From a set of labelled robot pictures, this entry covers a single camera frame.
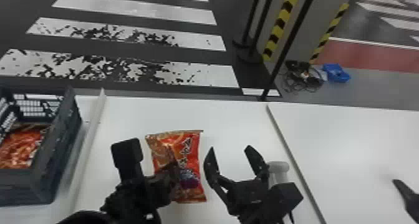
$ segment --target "yellow and black striped pole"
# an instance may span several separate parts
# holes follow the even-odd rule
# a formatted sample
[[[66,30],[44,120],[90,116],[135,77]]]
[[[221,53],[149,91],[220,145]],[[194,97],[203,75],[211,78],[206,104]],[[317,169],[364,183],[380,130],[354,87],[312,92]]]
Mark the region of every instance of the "yellow and black striped pole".
[[[292,8],[297,4],[298,0],[285,0],[279,12],[278,18],[275,21],[269,40],[266,43],[265,50],[263,50],[263,60],[270,61],[274,51],[278,45],[278,41],[284,34],[284,28],[291,16]]]
[[[323,51],[324,46],[326,45],[327,41],[329,40],[329,37],[332,35],[333,31],[335,30],[336,26],[342,19],[342,16],[345,14],[345,11],[348,9],[349,4],[343,3],[339,11],[336,15],[336,17],[332,20],[332,22],[329,25],[329,28],[327,29],[327,32],[323,35],[322,39],[320,40],[320,44],[317,46],[315,51],[313,52],[313,55],[311,55],[310,58],[310,64],[314,64],[314,62],[319,57],[320,53]]]

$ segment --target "white plastic peg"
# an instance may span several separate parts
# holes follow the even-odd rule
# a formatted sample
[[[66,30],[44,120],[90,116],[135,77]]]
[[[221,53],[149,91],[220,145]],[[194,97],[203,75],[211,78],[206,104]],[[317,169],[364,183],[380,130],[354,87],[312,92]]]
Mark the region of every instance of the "white plastic peg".
[[[272,161],[269,165],[269,188],[273,185],[288,182],[287,172],[289,164],[283,161]]]

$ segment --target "red snack bag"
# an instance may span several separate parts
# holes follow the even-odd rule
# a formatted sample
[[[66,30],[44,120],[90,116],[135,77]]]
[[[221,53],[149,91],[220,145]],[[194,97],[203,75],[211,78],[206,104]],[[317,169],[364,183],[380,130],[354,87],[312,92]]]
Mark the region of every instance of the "red snack bag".
[[[0,168],[29,168],[47,126],[16,124],[14,128],[0,145]]]
[[[198,146],[202,130],[179,130],[145,137],[152,150],[154,172],[158,173],[170,162],[177,162],[180,168],[179,184],[173,201],[178,203],[205,202],[201,184]]]

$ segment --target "black plastic crate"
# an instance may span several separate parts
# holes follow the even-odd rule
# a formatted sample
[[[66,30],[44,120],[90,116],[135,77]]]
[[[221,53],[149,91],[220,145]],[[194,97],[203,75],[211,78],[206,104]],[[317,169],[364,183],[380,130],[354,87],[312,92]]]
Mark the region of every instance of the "black plastic crate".
[[[0,87],[0,144],[16,122],[51,126],[29,168],[0,168],[0,206],[51,203],[82,123],[73,89]]]

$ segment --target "chip bag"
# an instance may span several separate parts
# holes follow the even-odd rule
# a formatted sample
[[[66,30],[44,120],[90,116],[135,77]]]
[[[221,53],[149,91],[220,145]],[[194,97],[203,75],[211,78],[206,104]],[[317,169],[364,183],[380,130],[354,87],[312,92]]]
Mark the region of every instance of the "chip bag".
[[[152,150],[154,172],[159,173],[166,165],[177,162],[179,184],[175,188],[173,201],[178,203],[205,202],[201,184],[198,146],[202,130],[179,130],[145,137]]]

